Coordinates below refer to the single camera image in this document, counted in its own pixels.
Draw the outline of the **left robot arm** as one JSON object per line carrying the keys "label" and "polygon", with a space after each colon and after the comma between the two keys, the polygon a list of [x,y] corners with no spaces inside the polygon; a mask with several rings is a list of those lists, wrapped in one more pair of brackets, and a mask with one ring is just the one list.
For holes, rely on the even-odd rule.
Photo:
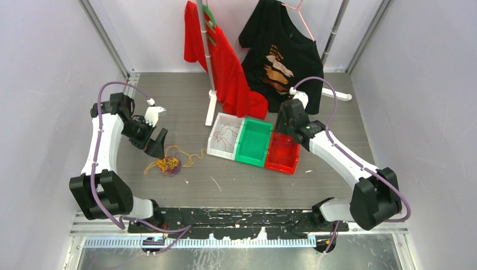
{"label": "left robot arm", "polygon": [[117,170],[122,137],[148,156],[165,156],[167,129],[162,128],[156,139],[151,136],[166,109],[153,105],[152,100],[148,102],[145,115],[133,115],[134,100],[123,93],[111,94],[108,101],[93,104],[93,135],[87,161],[81,174],[69,182],[70,192],[88,220],[123,215],[142,219],[142,225],[150,232],[162,229],[164,217],[157,202],[134,196]]}

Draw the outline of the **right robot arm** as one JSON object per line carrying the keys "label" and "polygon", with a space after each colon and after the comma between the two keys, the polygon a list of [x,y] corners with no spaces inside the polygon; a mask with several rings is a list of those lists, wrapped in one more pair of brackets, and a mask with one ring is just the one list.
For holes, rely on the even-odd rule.
{"label": "right robot arm", "polygon": [[396,221],[404,200],[399,197],[397,175],[392,169],[379,169],[350,151],[323,123],[310,121],[298,99],[280,105],[274,129],[325,161],[352,190],[350,200],[329,197],[313,205],[316,229],[326,231],[334,222],[346,221],[369,231],[383,222]]}

